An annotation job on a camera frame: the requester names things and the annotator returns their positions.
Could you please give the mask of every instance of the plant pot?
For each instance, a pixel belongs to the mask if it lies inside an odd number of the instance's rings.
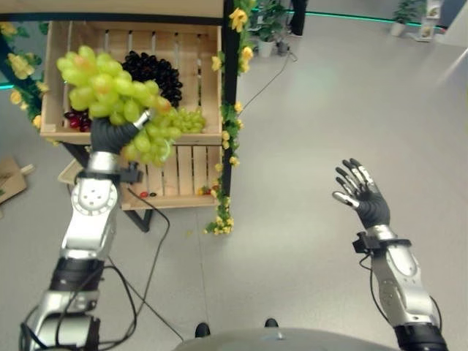
[[[399,37],[404,31],[405,25],[403,23],[394,22],[392,28],[390,29],[390,34],[394,37]]]
[[[260,55],[260,57],[270,57],[274,45],[275,41],[263,42],[262,40],[260,40],[258,42],[258,54]]]

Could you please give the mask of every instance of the grape bunch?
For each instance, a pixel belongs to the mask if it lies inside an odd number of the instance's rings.
[[[88,110],[76,111],[71,110],[64,114],[64,117],[68,119],[70,128],[79,129],[80,132],[89,132],[91,129],[91,119],[88,115]]]
[[[88,46],[68,52],[57,60],[63,79],[74,85],[69,92],[72,111],[65,114],[72,128],[89,130],[91,121],[107,118],[113,125],[135,122],[146,108],[157,111],[155,117],[125,146],[128,160],[163,166],[174,140],[182,133],[200,133],[205,126],[201,110],[188,112],[171,107],[161,97],[154,80],[132,81],[132,76],[108,53],[96,56]]]
[[[161,96],[168,99],[173,107],[179,106],[182,100],[182,83],[178,79],[178,70],[169,61],[158,61],[155,55],[149,56],[147,53],[141,53],[140,56],[132,50],[125,56],[122,67],[130,73],[133,80],[154,80],[161,89]]]

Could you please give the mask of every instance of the gray floor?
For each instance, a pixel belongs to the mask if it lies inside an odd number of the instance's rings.
[[[439,301],[451,350],[467,344],[467,72],[463,48],[387,35],[388,25],[308,18],[294,39],[299,60],[243,113],[241,166],[233,173],[235,232],[200,234],[211,208],[165,211],[172,222],[150,302],[191,338],[209,321],[218,333],[262,325],[335,331],[396,346],[369,295],[351,241],[361,225],[334,202],[333,169],[365,162],[392,209],[392,227],[413,241],[423,280]],[[240,79],[246,102],[283,65],[256,58]],[[28,190],[3,205],[0,220],[0,339],[14,350],[18,324],[39,299],[71,214],[56,176],[70,161],[41,140],[0,93],[0,156],[34,163]],[[112,256],[144,285],[164,229],[149,234],[122,214]],[[117,279],[107,274],[97,314],[103,339],[130,319]],[[145,309],[120,350],[171,350],[178,340]]]

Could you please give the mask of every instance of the person's foot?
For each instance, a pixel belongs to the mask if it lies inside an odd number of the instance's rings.
[[[195,338],[204,338],[211,335],[210,327],[205,322],[201,322],[195,329]]]
[[[302,38],[302,34],[301,35],[296,34],[292,30],[288,30],[287,35],[289,35],[290,37],[294,37],[294,38]]]
[[[268,318],[265,322],[265,328],[278,328],[278,322],[274,318]]]

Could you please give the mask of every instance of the fruit display stand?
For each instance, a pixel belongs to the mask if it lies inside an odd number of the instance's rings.
[[[153,192],[146,200],[155,207],[177,208],[216,205],[210,195],[197,190],[217,178],[214,165],[222,160],[222,120],[219,113],[221,89],[224,98],[235,102],[239,36],[231,30],[228,14],[233,0],[172,1],[3,1],[0,20],[52,20],[49,24],[45,58],[45,83],[50,91],[42,101],[41,135],[59,141],[85,167],[89,133],[69,128],[64,112],[69,110],[67,92],[55,62],[69,50],[89,45],[97,53],[108,52],[123,61],[130,50],[154,54],[178,69],[182,87],[181,106],[201,107],[206,125],[203,133],[182,135],[173,146],[164,167],[139,165],[143,182],[131,185],[134,193]],[[225,54],[224,74],[211,70],[211,57]],[[226,150],[223,186],[230,193],[231,153]],[[121,207],[147,231],[150,206],[135,198],[122,186]],[[146,209],[142,219],[135,210]]]

